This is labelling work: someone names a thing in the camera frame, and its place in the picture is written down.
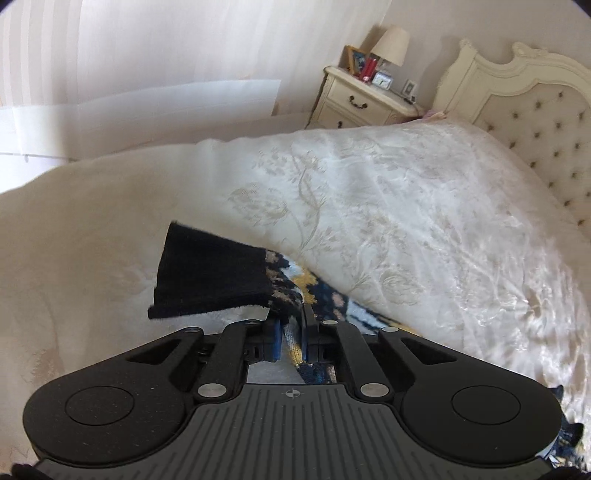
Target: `white bedspread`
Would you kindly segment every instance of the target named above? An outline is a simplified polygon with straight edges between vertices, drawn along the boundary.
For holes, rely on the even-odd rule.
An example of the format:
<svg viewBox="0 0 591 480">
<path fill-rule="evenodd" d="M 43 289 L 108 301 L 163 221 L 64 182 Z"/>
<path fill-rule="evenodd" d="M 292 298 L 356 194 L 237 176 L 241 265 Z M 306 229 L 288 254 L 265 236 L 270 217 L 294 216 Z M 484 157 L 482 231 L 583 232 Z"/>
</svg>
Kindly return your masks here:
<svg viewBox="0 0 591 480">
<path fill-rule="evenodd" d="M 563 384 L 568 418 L 591 428 L 589 241 L 492 137 L 415 122 L 138 150 L 0 195 L 0 471 L 34 459 L 21 411 L 43 383 L 184 325 L 221 330 L 218 314 L 147 319 L 171 220 L 279 250 L 429 339 Z"/>
</svg>

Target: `red object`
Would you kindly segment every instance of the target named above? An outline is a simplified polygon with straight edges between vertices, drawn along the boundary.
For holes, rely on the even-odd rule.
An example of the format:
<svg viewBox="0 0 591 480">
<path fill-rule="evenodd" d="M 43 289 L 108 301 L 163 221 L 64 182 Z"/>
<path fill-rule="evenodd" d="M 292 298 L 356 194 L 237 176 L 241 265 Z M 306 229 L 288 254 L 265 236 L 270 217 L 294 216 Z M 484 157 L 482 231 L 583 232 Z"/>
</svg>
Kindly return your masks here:
<svg viewBox="0 0 591 480">
<path fill-rule="evenodd" d="M 371 80 L 371 77 L 374 75 L 376 65 L 378 64 L 378 59 L 370 57 L 365 60 L 365 66 L 361 73 L 359 74 L 359 79 L 362 82 L 368 82 Z"/>
</svg>

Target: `picture frame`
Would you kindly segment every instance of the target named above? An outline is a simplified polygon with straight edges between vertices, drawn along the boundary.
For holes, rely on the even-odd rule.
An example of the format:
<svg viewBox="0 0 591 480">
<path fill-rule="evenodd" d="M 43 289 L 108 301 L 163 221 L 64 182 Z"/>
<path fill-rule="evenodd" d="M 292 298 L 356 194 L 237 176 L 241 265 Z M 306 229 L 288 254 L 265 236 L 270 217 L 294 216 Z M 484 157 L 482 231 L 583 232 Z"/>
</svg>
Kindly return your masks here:
<svg viewBox="0 0 591 480">
<path fill-rule="evenodd" d="M 376 87 L 380 87 L 383 90 L 389 90 L 392 85 L 392 77 L 385 72 L 376 72 L 374 79 L 371 81 Z"/>
<path fill-rule="evenodd" d="M 359 76 L 363 67 L 365 67 L 365 58 L 367 53 L 351 45 L 346 46 L 347 49 L 347 70 L 351 75 Z"/>
<path fill-rule="evenodd" d="M 417 82 L 407 80 L 400 95 L 407 100 L 413 101 L 413 98 L 417 97 Z"/>
</svg>

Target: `drawer handle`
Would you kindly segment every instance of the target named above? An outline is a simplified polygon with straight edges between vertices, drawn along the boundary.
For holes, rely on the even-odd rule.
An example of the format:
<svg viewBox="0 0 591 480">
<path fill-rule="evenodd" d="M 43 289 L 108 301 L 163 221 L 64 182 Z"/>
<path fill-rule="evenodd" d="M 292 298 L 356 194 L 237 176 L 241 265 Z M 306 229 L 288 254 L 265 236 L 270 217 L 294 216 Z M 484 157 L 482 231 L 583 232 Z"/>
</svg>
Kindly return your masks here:
<svg viewBox="0 0 591 480">
<path fill-rule="evenodd" d="M 364 108 L 367 108 L 368 107 L 368 104 L 367 103 L 364 103 L 363 105 L 359 105 L 359 104 L 355 103 L 353 100 L 355 100 L 355 97 L 353 95 L 351 95 L 349 97 L 349 103 L 351 105 L 353 105 L 355 108 L 358 108 L 359 110 L 363 110 Z"/>
</svg>

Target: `nightstand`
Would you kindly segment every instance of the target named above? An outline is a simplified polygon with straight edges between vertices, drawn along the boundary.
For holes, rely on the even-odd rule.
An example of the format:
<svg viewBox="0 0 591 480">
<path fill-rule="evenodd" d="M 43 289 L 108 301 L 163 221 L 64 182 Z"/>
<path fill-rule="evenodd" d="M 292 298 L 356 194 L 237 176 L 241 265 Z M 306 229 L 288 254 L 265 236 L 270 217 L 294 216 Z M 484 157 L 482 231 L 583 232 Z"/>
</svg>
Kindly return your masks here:
<svg viewBox="0 0 591 480">
<path fill-rule="evenodd" d="M 352 128 L 401 124 L 425 111 L 389 90 L 367 84 L 344 69 L 326 67 L 326 81 L 306 128 Z"/>
</svg>

